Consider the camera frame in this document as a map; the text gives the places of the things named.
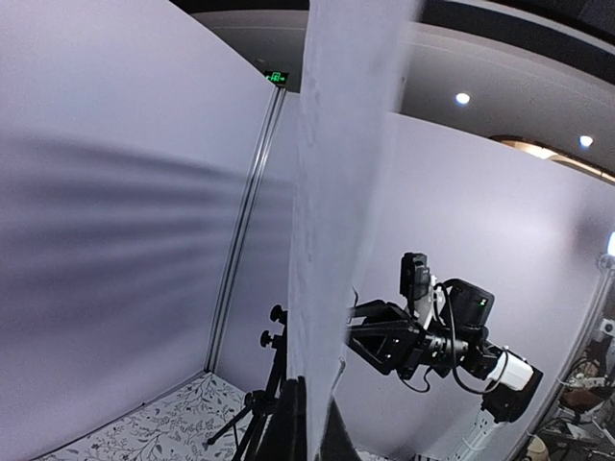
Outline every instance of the floral patterned surface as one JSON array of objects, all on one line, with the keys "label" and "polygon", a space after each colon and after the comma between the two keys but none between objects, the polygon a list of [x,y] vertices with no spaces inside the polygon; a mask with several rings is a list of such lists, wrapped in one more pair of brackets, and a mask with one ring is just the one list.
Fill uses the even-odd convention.
[{"label": "floral patterned surface", "polygon": [[[207,374],[97,432],[37,461],[226,461],[233,458],[234,433],[213,446],[207,439],[243,405],[244,393]],[[237,425],[241,438],[250,416]],[[383,458],[360,451],[363,461]]]}]

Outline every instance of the tripod leg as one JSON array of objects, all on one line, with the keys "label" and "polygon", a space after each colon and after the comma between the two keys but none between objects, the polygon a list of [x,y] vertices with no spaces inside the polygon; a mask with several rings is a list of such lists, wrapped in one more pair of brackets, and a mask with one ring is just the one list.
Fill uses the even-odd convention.
[{"label": "tripod leg", "polygon": [[233,418],[224,425],[220,430],[218,430],[215,434],[208,438],[208,445],[215,444],[220,437],[224,435],[224,433],[229,430],[231,427],[239,423],[248,413],[250,413],[251,408],[244,406],[239,413],[233,416]]},{"label": "tripod leg", "polygon": [[252,434],[252,437],[250,438],[250,445],[248,445],[248,450],[246,451],[245,461],[254,461],[257,455],[260,439],[262,438],[262,431],[265,429],[265,423],[267,423],[267,417],[265,415],[260,415],[258,417],[254,434]]},{"label": "tripod leg", "polygon": [[243,452],[248,447],[248,443],[252,440],[254,431],[257,428],[258,420],[259,420],[259,417],[255,416],[252,418],[252,421],[248,424],[248,428],[243,434],[243,437],[241,438],[241,443],[239,444],[239,447],[237,447],[237,451],[234,453],[233,459],[231,461],[241,461],[241,456],[243,455]]}]

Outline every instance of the robotic arm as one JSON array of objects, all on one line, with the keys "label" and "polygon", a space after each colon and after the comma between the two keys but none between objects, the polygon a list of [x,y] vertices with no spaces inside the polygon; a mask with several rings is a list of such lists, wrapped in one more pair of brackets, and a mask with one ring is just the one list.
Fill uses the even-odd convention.
[{"label": "robotic arm", "polygon": [[[526,411],[543,374],[487,341],[494,296],[461,279],[436,283],[425,255],[402,258],[400,293],[407,299],[405,309],[380,300],[351,309],[348,346],[383,375],[395,371],[407,381],[424,365],[424,377],[430,371],[441,377],[452,373],[465,391],[482,395],[471,432],[446,458],[471,460],[499,428]],[[472,389],[457,368],[491,383],[483,391]]]}]

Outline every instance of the ceiling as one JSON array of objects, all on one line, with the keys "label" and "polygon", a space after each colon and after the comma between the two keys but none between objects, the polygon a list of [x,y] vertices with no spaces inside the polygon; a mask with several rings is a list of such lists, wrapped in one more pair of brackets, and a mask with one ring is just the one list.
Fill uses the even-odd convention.
[{"label": "ceiling", "polygon": [[[194,17],[260,70],[290,72],[290,89],[299,88],[307,12]],[[615,86],[495,40],[415,26],[406,24],[411,64],[401,113],[485,137],[537,140],[615,172]],[[472,96],[465,107],[455,103],[461,91]],[[578,143],[583,134],[595,139],[586,150]]]}]

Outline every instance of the tripod knob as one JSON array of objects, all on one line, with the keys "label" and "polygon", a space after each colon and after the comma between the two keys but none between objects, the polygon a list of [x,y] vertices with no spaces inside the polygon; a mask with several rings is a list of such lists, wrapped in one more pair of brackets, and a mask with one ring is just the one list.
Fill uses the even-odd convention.
[{"label": "tripod knob", "polygon": [[276,304],[271,309],[271,314],[269,314],[269,319],[272,322],[280,322],[282,325],[286,325],[286,319],[288,318],[285,310],[282,309],[282,306]]},{"label": "tripod knob", "polygon": [[271,343],[273,343],[273,338],[271,337],[271,335],[269,334],[269,330],[266,329],[262,335],[260,336],[260,346],[262,348],[266,348],[267,346],[269,346]]}]

